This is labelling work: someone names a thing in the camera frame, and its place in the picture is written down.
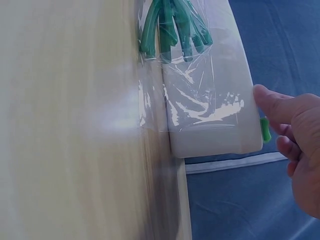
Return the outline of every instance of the finger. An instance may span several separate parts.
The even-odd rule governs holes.
[[[302,153],[297,144],[291,141],[287,136],[279,136],[276,140],[276,146],[279,152],[293,162],[298,162]]]
[[[290,97],[270,91],[262,85],[254,86],[253,94],[256,104],[268,119],[280,124],[291,124],[295,115],[318,105],[320,102],[318,97],[312,94]]]
[[[289,124],[280,124],[274,121],[269,121],[270,127],[281,136],[286,136],[288,137],[292,142],[296,143],[295,136],[292,132],[291,125]]]
[[[292,178],[293,175],[295,174],[297,166],[298,166],[298,162],[297,161],[289,162],[289,164],[288,164],[288,166],[286,168],[286,173],[288,174],[288,176],[290,178]]]

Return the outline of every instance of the hand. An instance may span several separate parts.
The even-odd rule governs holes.
[[[253,93],[270,126],[280,135],[276,141],[279,152],[290,160],[287,174],[297,204],[320,219],[320,97],[292,97],[262,85],[254,86]]]

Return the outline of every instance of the blue fabric surface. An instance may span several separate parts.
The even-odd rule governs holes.
[[[320,1],[230,0],[254,84],[296,96],[320,94]],[[276,135],[262,151],[186,159],[186,164],[276,152]]]
[[[318,240],[294,203],[287,161],[187,176],[193,240]]]

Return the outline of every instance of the plastic wrap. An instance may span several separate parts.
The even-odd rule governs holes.
[[[158,21],[156,17],[152,19],[157,26],[155,32],[150,31],[150,10],[153,12],[155,3],[161,6],[159,2],[184,6],[181,8],[189,13],[186,14],[189,24],[186,25],[190,28],[186,28],[188,31],[184,28],[187,34],[180,34],[180,25],[174,25],[180,23],[174,7],[172,21],[162,24],[159,10]],[[202,43],[201,50],[200,44],[197,44],[198,35],[194,35],[200,32],[193,30],[194,19],[203,23],[202,35],[198,38]],[[262,140],[259,114],[252,93],[253,83],[228,1],[146,1],[139,11],[138,26],[141,64],[146,71],[140,75],[139,82],[141,126],[155,129],[152,119],[157,113],[153,106],[155,102],[163,101],[168,122],[167,129],[163,131],[170,132],[171,146],[176,145],[173,151],[177,148],[190,149],[190,146],[194,146],[196,152],[200,151],[186,153],[183,150],[183,154],[176,152],[176,156],[185,158],[259,150]],[[146,41],[147,33],[151,34],[148,39],[152,40]],[[175,43],[173,39],[176,40],[173,36],[180,36],[176,45],[172,44]],[[168,43],[166,39],[172,40],[171,45],[163,47],[163,43]],[[155,69],[161,70],[162,84],[155,81]],[[217,151],[209,150],[212,144]]]

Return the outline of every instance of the wooden panel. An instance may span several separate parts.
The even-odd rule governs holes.
[[[191,239],[164,105],[139,127],[137,11],[0,1],[0,239]]]

